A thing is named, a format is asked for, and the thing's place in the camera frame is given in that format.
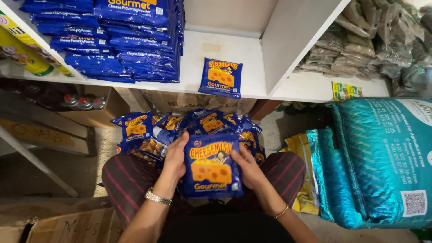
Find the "qr code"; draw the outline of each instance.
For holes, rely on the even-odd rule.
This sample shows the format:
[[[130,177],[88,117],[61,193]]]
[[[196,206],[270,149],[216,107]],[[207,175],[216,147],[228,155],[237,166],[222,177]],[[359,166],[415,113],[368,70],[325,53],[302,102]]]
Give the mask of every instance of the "qr code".
[[[163,14],[163,8],[156,7],[156,14]]]
[[[402,191],[403,215],[402,217],[412,217],[426,215],[428,200],[426,190]]]

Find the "shelf board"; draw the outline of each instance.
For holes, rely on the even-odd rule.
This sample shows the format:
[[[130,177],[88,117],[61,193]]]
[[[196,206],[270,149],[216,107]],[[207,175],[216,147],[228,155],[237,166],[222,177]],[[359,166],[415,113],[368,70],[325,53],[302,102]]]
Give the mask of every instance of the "shelf board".
[[[332,83],[351,84],[362,88],[364,97],[389,97],[391,84],[385,80],[363,81],[354,78],[328,78],[321,73],[291,73],[272,99],[326,103],[333,101]]]
[[[101,86],[161,90],[179,93],[199,93],[204,67],[204,57],[222,61],[243,63],[241,74],[241,96],[261,98],[267,96],[264,61],[259,39],[230,35],[218,35],[185,31],[184,56],[181,57],[180,83],[137,82],[116,83],[103,80],[65,77],[54,70],[44,77],[37,77],[10,62],[0,65],[1,75],[10,78],[31,79],[61,83],[79,83]]]

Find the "person's right hand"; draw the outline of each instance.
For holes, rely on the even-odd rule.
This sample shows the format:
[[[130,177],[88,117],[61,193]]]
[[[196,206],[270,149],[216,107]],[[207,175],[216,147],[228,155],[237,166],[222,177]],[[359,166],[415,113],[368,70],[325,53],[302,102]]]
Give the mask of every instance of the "person's right hand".
[[[249,189],[257,189],[268,181],[252,154],[244,146],[240,146],[240,154],[232,150],[231,157],[241,167],[243,172],[241,179]]]

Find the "box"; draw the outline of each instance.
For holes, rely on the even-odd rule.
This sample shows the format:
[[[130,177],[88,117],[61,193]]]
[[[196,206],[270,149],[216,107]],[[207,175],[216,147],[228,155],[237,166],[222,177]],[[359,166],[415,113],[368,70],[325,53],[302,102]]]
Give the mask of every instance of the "box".
[[[108,197],[5,199],[0,243],[113,243],[123,232]]]
[[[185,114],[190,111],[206,108],[220,110],[222,112],[237,112],[247,114],[254,106],[257,99],[231,99],[222,96],[176,93],[156,90],[141,90],[161,113]]]
[[[94,94],[107,96],[107,104],[102,110],[59,112],[60,115],[88,127],[117,127],[110,120],[126,115],[130,111],[129,105],[115,91],[113,87],[83,85],[80,94]]]

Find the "white wall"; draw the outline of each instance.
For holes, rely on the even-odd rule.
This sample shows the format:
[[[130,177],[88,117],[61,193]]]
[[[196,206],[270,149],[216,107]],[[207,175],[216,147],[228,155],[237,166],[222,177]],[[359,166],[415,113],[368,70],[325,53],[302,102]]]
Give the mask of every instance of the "white wall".
[[[277,0],[184,0],[186,29],[260,38]]]

